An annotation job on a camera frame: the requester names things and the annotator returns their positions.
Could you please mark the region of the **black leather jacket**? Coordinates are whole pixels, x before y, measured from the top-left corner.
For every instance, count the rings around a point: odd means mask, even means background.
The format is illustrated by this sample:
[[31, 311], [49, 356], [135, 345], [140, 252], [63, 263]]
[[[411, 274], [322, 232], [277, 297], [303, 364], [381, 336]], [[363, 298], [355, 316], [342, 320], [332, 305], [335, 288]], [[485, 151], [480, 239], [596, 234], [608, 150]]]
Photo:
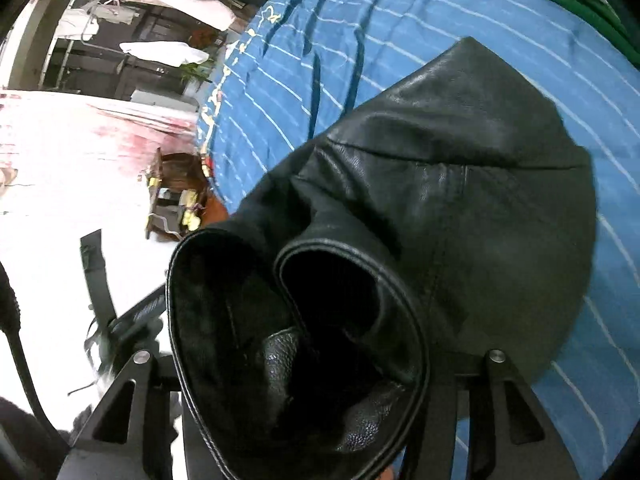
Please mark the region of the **black leather jacket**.
[[296, 148], [171, 258], [186, 404], [227, 479], [372, 479], [431, 346], [527, 379], [578, 315], [596, 242], [589, 153], [473, 38]]

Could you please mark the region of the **brown cluttered box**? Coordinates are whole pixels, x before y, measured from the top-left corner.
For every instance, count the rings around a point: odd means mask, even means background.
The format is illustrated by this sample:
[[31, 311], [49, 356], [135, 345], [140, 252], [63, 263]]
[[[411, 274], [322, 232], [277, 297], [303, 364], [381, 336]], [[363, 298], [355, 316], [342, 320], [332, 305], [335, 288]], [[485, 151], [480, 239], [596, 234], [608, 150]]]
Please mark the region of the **brown cluttered box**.
[[146, 172], [150, 208], [145, 237], [182, 240], [203, 226], [229, 218], [209, 187], [202, 161], [190, 153], [163, 153], [159, 148]]

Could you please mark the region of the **pink patterned fabric stack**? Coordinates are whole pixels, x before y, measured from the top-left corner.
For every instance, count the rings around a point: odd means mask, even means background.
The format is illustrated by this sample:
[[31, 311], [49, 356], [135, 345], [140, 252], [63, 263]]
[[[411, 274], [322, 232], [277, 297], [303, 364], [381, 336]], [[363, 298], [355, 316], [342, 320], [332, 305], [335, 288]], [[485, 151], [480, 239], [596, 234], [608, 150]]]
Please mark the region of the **pink patterned fabric stack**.
[[1, 168], [136, 176], [157, 153], [196, 152], [196, 114], [51, 91], [1, 91]]

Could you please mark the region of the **blue striped bed sheet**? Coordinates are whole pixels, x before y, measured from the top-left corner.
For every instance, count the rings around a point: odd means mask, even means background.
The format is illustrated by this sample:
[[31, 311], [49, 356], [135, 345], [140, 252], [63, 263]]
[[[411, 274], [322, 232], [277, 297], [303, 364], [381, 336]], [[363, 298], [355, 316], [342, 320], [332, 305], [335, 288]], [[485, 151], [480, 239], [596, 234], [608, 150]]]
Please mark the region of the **blue striped bed sheet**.
[[602, 32], [550, 0], [269, 0], [202, 96], [198, 147], [235, 210], [293, 148], [469, 36], [552, 99], [594, 162], [591, 284], [535, 390], [597, 479], [639, 418], [639, 72]]

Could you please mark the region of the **green striped-cuff folded garment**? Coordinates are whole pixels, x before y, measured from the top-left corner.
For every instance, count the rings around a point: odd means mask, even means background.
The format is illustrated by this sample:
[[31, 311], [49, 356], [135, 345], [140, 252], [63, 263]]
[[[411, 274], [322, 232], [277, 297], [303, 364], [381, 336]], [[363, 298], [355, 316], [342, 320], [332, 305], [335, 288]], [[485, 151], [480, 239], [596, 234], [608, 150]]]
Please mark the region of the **green striped-cuff folded garment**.
[[550, 0], [575, 14], [607, 39], [635, 67], [639, 67], [639, 40], [605, 0]]

